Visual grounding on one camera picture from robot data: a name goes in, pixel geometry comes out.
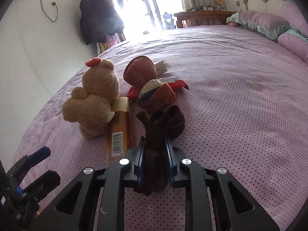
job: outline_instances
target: amber bottle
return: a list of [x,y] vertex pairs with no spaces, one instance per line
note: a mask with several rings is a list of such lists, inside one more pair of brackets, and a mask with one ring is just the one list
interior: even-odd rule
[[113,102],[113,119],[108,123],[106,167],[125,157],[130,148],[129,99],[120,97]]

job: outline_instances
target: polka dot bedsheet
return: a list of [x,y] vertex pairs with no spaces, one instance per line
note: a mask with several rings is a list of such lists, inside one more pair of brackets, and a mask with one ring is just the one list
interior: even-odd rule
[[[166,59],[190,90],[176,104],[185,130],[173,146],[205,168],[227,168],[254,196],[281,230],[292,222],[308,197],[308,67],[299,57],[256,32],[228,26],[200,26],[150,34],[118,44],[101,57],[115,62],[120,96],[129,61],[146,55]],[[87,67],[71,78],[44,106],[24,134],[14,158],[43,146],[51,156],[31,169],[22,186],[48,169],[61,185],[41,209],[85,167],[105,168],[106,135],[86,140],[77,123],[63,120],[61,106]],[[144,127],[131,106],[133,146]],[[185,190],[169,186],[149,197],[125,191],[125,230],[184,230]]]

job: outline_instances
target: pillow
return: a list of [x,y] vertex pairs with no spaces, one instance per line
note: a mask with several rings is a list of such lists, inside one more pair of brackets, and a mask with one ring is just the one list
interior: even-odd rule
[[278,13],[285,18],[298,33],[300,32],[304,36],[308,36],[308,24],[299,8],[294,3],[290,1],[282,2]]
[[227,22],[239,23],[272,40],[276,40],[282,33],[291,28],[289,22],[280,16],[252,10],[235,13],[227,18]]
[[308,39],[291,29],[278,37],[278,43],[308,63]]

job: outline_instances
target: tan teddy bear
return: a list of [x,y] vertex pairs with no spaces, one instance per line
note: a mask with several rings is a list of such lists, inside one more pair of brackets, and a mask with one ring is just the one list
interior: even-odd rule
[[82,86],[72,90],[64,102],[62,114],[68,122],[78,122],[81,135],[92,139],[107,131],[107,123],[114,117],[112,103],[119,97],[119,79],[114,63],[99,57],[86,62],[90,67],[82,76]]

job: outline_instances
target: wooden table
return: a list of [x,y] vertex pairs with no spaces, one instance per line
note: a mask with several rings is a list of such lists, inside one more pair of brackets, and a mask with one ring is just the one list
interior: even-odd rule
[[226,25],[228,17],[232,16],[231,11],[188,11],[175,13],[177,17],[177,23],[179,28],[183,28],[183,22],[186,20],[198,20],[198,19],[221,19],[222,23]]

